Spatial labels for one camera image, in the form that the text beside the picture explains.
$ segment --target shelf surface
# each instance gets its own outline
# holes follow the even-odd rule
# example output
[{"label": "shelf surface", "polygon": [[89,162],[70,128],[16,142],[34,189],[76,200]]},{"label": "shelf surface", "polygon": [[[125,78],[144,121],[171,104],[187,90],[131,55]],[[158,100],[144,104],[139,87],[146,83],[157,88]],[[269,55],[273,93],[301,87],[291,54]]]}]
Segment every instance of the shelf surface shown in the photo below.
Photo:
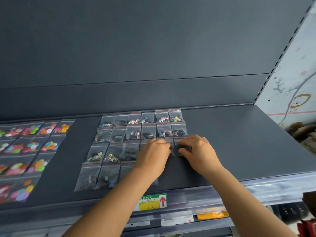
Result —
[{"label": "shelf surface", "polygon": [[[316,171],[316,159],[255,105],[190,109],[183,110],[182,114],[188,133],[206,137],[223,166],[239,181],[250,190],[262,183],[252,191],[258,193],[255,196],[262,202],[278,198],[285,190],[293,194],[304,185],[306,176],[309,183],[315,180],[312,172]],[[81,163],[89,151],[100,119],[76,119],[29,199],[25,203],[0,205],[0,216],[6,216],[0,218],[0,225],[81,215],[108,192],[73,192]],[[296,182],[296,176],[301,177],[300,182]],[[295,184],[287,185],[287,179]],[[275,183],[273,189],[269,188],[271,181]],[[166,213],[184,207],[189,210],[210,204],[223,206],[216,191],[183,157],[169,158],[159,185],[148,190],[150,193],[161,191],[170,193],[170,206],[161,210]],[[155,214],[141,211],[134,212],[132,217],[137,220],[137,215],[147,218],[145,215]]]}]

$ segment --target price tag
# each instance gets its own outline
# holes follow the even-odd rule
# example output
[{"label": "price tag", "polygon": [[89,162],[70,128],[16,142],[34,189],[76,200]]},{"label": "price tag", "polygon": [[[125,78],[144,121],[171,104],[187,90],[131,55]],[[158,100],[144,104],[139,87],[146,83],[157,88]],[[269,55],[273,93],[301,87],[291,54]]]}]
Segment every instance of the price tag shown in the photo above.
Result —
[{"label": "price tag", "polygon": [[134,211],[146,211],[167,207],[167,194],[145,195],[140,198]]}]

